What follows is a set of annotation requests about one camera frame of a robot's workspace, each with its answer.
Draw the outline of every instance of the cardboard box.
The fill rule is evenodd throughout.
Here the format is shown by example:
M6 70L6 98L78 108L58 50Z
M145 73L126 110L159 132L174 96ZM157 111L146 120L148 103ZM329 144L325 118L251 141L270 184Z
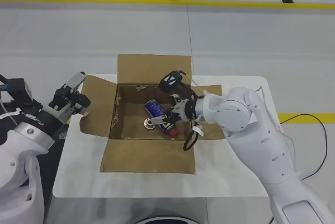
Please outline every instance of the cardboard box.
M91 106L88 115L81 119L81 131L108 138L100 172L195 173L194 150L183 150L190 123L177 123L179 134L175 139L157 127L144 127L147 101L156 99L165 109L170 107L169 95L157 86L161 78L176 69L188 74L182 81L190 85L189 56L121 54L117 58L117 84L87 77L82 93L91 100ZM201 88L221 94L220 85ZM203 130L203 139L224 138L217 125L204 124Z

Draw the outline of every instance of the red can cap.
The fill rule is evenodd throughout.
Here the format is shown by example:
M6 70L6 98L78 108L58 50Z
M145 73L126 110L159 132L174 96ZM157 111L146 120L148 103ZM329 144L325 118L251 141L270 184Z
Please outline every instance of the red can cap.
M169 136L171 137L171 138L174 138L174 137L176 137L178 135L178 130L176 129L176 128L173 128L173 129L171 129L170 131L169 131Z

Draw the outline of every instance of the table surface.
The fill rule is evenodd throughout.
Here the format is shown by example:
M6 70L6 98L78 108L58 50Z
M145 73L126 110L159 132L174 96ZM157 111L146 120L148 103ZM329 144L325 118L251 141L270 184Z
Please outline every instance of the table surface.
M116 74L93 74L117 82ZM279 122L267 80L246 76L193 76L200 85L222 85L223 94L233 87L263 87L266 105ZM226 139L197 141L196 174L99 172L108 141L80 131L75 115L65 140L53 194L58 198L196 198L266 197L257 177L234 154Z

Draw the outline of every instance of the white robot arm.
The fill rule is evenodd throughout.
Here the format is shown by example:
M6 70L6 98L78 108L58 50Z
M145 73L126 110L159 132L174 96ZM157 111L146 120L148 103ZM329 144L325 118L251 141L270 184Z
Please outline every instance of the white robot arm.
M176 80L182 79L179 72L170 73L162 79L159 87L165 92L178 89ZM288 156L287 140L255 91L236 87L225 96L196 96L193 93L188 94L187 102L179 100L176 94L171 96L175 100L171 110L174 120L203 118L207 123L221 127L235 154L265 187L277 223L335 223L325 203L294 172ZM187 108L191 104L195 106L193 112ZM252 113L257 121L249 123ZM151 121L153 124L161 122L158 118Z
M83 113L90 105L89 99L77 91L85 79L85 73L77 73L56 90L48 105L41 106L31 97L23 79L7 80L0 75L4 83L0 91L7 91L21 106L0 118L23 116L23 122L8 131L7 141L0 145L0 224L43 223L43 191L36 156L48 153L54 134L73 114ZM33 106L34 114L24 113L26 104Z

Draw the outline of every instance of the spray can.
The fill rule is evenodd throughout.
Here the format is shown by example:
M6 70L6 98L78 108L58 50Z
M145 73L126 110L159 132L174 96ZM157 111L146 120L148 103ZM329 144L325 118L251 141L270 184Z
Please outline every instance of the spray can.
M167 117L165 110L159 105L159 103L155 100L149 100L145 105L145 110L150 115L151 118L155 118L158 116ZM159 129L165 133L169 134L172 138L178 135L178 131L175 128L176 124L158 124Z

